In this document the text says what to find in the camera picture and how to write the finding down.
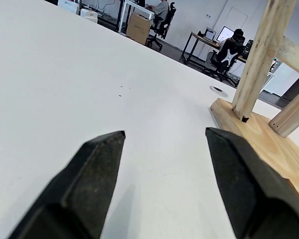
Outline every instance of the black office chair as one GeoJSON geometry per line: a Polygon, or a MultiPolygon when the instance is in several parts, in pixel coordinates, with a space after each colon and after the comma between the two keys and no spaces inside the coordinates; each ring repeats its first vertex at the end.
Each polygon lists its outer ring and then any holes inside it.
{"type": "Polygon", "coordinates": [[[171,24],[171,21],[173,20],[173,17],[175,15],[176,12],[176,8],[174,7],[174,2],[172,2],[170,4],[170,8],[168,9],[168,13],[166,16],[166,19],[159,25],[158,27],[158,23],[162,20],[161,17],[159,16],[155,16],[154,18],[154,26],[151,26],[150,28],[155,32],[155,36],[154,37],[149,37],[147,39],[148,43],[147,46],[151,48],[152,43],[155,42],[157,46],[159,46],[159,51],[162,50],[163,45],[161,43],[159,43],[159,41],[157,40],[157,35],[161,36],[161,38],[165,39],[169,26],[171,24]]]}
{"type": "Polygon", "coordinates": [[[227,75],[227,72],[245,50],[245,47],[242,44],[242,39],[239,41],[234,39],[227,40],[218,54],[215,50],[212,53],[209,63],[214,69],[205,67],[202,73],[211,77],[216,75],[221,82],[227,80],[237,87],[239,81],[235,82],[227,75]]]}

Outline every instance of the wooden frame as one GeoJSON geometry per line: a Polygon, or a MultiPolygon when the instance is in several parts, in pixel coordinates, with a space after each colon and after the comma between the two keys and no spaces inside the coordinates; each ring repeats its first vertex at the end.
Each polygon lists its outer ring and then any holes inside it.
{"type": "Polygon", "coordinates": [[[299,127],[299,95],[272,120],[252,112],[275,56],[299,72],[299,47],[284,37],[295,4],[268,0],[233,103],[218,99],[211,110],[220,128],[244,137],[299,193],[299,148],[287,138],[299,127]]]}
{"type": "Polygon", "coordinates": [[[268,0],[233,101],[237,117],[247,122],[264,85],[296,0],[268,0]]]}

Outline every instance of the wooden beam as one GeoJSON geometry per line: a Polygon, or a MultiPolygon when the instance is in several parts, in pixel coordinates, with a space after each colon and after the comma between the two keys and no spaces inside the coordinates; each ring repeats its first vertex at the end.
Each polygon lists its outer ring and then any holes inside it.
{"type": "Polygon", "coordinates": [[[299,127],[299,94],[269,122],[269,126],[282,137],[299,127]]]}
{"type": "Polygon", "coordinates": [[[296,0],[268,0],[233,101],[235,114],[244,122],[251,115],[295,4],[296,0]]]}
{"type": "Polygon", "coordinates": [[[286,37],[278,48],[277,58],[299,72],[299,47],[286,37]]]}

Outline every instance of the white table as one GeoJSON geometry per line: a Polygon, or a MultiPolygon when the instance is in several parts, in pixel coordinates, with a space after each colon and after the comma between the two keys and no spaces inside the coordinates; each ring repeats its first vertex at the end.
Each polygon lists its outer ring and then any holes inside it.
{"type": "Polygon", "coordinates": [[[124,1],[124,5],[123,5],[123,11],[122,11],[122,15],[121,15],[120,27],[119,27],[118,33],[121,33],[121,31],[122,31],[122,26],[123,26],[124,16],[125,16],[125,12],[126,12],[126,7],[128,5],[131,6],[131,7],[133,7],[134,10],[135,10],[135,8],[138,9],[138,10],[140,10],[143,13],[142,16],[148,18],[149,20],[152,20],[154,18],[154,15],[155,15],[154,12],[152,12],[150,10],[147,10],[146,8],[144,8],[144,7],[136,4],[133,1],[125,0],[124,1]]]}
{"type": "Polygon", "coordinates": [[[122,129],[102,239],[235,238],[205,137],[209,86],[233,88],[47,2],[0,9],[0,239],[83,142],[122,129]]]}

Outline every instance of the man sitting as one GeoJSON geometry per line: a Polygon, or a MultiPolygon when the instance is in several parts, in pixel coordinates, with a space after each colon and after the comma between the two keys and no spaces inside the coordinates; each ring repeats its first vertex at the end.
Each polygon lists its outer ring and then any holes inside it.
{"type": "Polygon", "coordinates": [[[225,44],[225,42],[226,42],[227,40],[233,39],[234,41],[237,41],[237,42],[238,42],[239,39],[240,39],[243,35],[244,35],[244,32],[243,32],[242,29],[236,29],[236,30],[234,31],[234,35],[233,35],[232,37],[227,38],[226,40],[223,40],[223,41],[219,44],[219,46],[220,46],[219,51],[221,51],[221,49],[223,49],[223,46],[224,46],[224,44],[225,44]]]}
{"type": "Polygon", "coordinates": [[[157,6],[149,5],[146,7],[148,10],[151,10],[155,12],[155,15],[160,17],[162,20],[158,22],[158,27],[159,25],[166,19],[168,10],[169,10],[169,5],[167,0],[161,0],[161,3],[157,6]]]}

